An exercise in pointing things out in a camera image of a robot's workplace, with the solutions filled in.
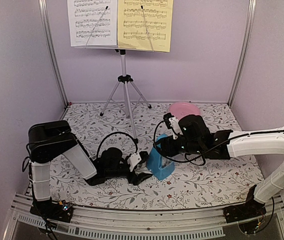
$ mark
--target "tripod leg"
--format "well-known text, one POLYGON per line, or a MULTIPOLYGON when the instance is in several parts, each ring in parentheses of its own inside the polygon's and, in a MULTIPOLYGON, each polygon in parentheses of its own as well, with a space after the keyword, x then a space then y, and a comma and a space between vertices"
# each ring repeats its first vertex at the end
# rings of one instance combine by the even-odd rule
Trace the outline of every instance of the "tripod leg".
POLYGON ((127 97, 127 108, 128 108, 128 111, 129 111, 130 117, 131 117, 133 137, 134 137, 135 142, 137 143, 138 140, 137 140, 137 136, 136 136, 134 118, 133 118, 133 113, 132 113, 132 108, 131 108, 131 101, 130 101, 130 95, 129 95, 129 92, 128 92, 128 85, 127 85, 127 83, 124 83, 124 87, 125 87, 125 93, 126 93, 126 97, 127 97))
POLYGON ((130 117, 130 113, 129 113, 129 110, 128 110, 128 102, 127 102, 127 94, 126 94, 125 83, 123 85, 123 90, 124 90, 124 100, 125 100, 125 114, 126 114, 126 118, 128 119, 130 117))
POLYGON ((105 103, 105 106, 104 106, 102 112, 100 113, 100 116, 103 116, 103 115, 104 115, 104 112, 105 112, 105 110, 106 110, 106 108, 107 108, 107 105, 110 103, 110 100, 112 99, 112 97, 113 97, 113 95, 114 95, 116 89, 118 88, 118 85, 119 85, 119 84, 120 84, 120 82, 116 83, 114 89, 113 89, 112 92, 111 92, 110 97, 107 99, 107 101, 106 101, 106 103, 105 103))
POLYGON ((132 81, 130 82, 133 86, 133 88, 136 90, 136 92, 139 94, 139 96, 144 100, 144 102, 146 103, 146 105, 148 106, 149 109, 152 108, 151 104, 148 103, 148 101, 146 100, 146 98, 143 96, 143 94, 141 93, 141 91, 137 88, 137 86, 135 85, 135 83, 133 83, 132 81))

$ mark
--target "blue plastic holder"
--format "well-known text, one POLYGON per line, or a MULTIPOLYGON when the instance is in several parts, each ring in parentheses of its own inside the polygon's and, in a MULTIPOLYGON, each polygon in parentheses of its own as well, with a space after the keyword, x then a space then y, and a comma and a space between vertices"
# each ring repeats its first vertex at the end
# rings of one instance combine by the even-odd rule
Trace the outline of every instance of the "blue plastic holder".
MULTIPOLYGON (((167 137, 166 134, 162 134, 157 138, 157 141, 161 138, 167 137)), ((166 166, 162 165, 163 157, 157 152, 157 150, 153 147, 152 151, 150 153, 150 157, 147 160, 147 169, 149 169, 154 176, 157 177, 159 180, 163 180, 170 176, 172 172, 174 172, 175 165, 173 161, 170 161, 170 163, 166 166)))

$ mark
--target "vertical aluminum profile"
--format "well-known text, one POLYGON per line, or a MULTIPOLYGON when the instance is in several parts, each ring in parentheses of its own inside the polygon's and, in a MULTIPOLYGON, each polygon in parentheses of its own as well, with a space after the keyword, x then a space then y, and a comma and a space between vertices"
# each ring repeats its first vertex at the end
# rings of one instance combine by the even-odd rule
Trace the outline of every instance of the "vertical aluminum profile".
POLYGON ((52 39, 52 34, 51 34, 51 29, 50 29, 50 23, 49 23, 49 18, 48 18, 46 0, 39 0, 39 7, 40 7, 42 24, 43 24, 44 32, 45 32, 45 36, 46 36, 46 42, 47 42, 47 45, 48 45, 48 50, 49 50, 51 62, 52 62, 52 65, 53 65, 55 79, 56 79, 56 82, 57 82, 57 87, 58 87, 58 90, 60 92, 64 106, 67 107, 69 101, 68 101, 67 96, 66 96, 66 91, 65 91, 64 84, 63 84, 62 78, 61 78, 61 73, 60 73, 60 70, 59 70, 58 64, 57 64, 57 58, 56 58, 56 55, 55 55, 53 39, 52 39))
POLYGON ((233 81, 232 90, 231 90, 231 93, 230 93, 230 96, 227 102, 230 108, 232 108, 234 104, 236 92, 237 92, 237 89, 238 89, 238 86, 241 80, 243 68, 244 68, 245 57, 246 57, 246 53, 248 49, 248 43, 251 37, 251 32, 252 32, 252 27, 253 27, 253 22, 254 22, 255 6, 256 6, 256 0, 249 0, 248 12, 247 12, 247 18, 246 18, 246 26, 245 26, 245 35, 243 39, 241 55, 240 55, 240 58, 237 64, 237 69, 236 69, 236 74, 235 74, 235 78, 233 81))

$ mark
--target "pink plate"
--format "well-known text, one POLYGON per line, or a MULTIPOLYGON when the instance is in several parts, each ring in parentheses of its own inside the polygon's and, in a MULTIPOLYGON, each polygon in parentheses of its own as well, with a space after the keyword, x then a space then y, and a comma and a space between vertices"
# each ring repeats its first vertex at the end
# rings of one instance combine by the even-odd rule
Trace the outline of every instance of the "pink plate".
POLYGON ((187 115, 201 115, 200 109, 195 104, 188 102, 174 103, 170 106, 169 111, 179 120, 187 115))

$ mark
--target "tripod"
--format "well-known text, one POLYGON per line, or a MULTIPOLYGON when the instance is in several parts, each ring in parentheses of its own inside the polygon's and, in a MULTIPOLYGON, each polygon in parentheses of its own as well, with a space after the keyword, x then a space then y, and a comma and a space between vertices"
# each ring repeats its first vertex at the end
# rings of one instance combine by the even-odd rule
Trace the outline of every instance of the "tripod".
POLYGON ((107 105, 110 103, 110 101, 114 102, 115 104, 117 104, 121 110, 122 107, 115 102, 112 97, 116 91, 116 89, 118 88, 120 83, 123 83, 123 89, 124 89, 124 100, 125 100, 125 114, 126 114, 126 118, 130 118, 131 119, 131 123, 132 123, 132 130, 133 130, 133 137, 135 142, 138 142, 137 140, 137 135, 136 135, 136 130, 135 130, 135 124, 134 124, 134 117, 133 117, 133 110, 136 108, 137 104, 140 102, 141 99, 143 99, 143 101, 146 103, 146 105, 148 106, 149 109, 152 108, 151 104, 148 103, 148 101, 146 100, 146 98, 143 96, 143 94, 141 93, 141 91, 139 91, 139 89, 137 88, 137 86, 133 83, 133 79, 131 78, 130 75, 126 74, 126 50, 115 50, 117 53, 120 52, 120 56, 121 56, 121 63, 122 63, 122 75, 118 77, 118 82, 116 83, 114 89, 111 92, 110 97, 107 99, 106 104, 100 114, 100 116, 104 115, 104 112, 107 108, 107 105), (131 100, 130 100, 130 95, 129 95, 129 91, 128 91, 128 84, 131 84, 133 86, 133 88, 136 90, 136 92, 139 94, 139 99, 135 105, 135 107, 131 108, 131 100))

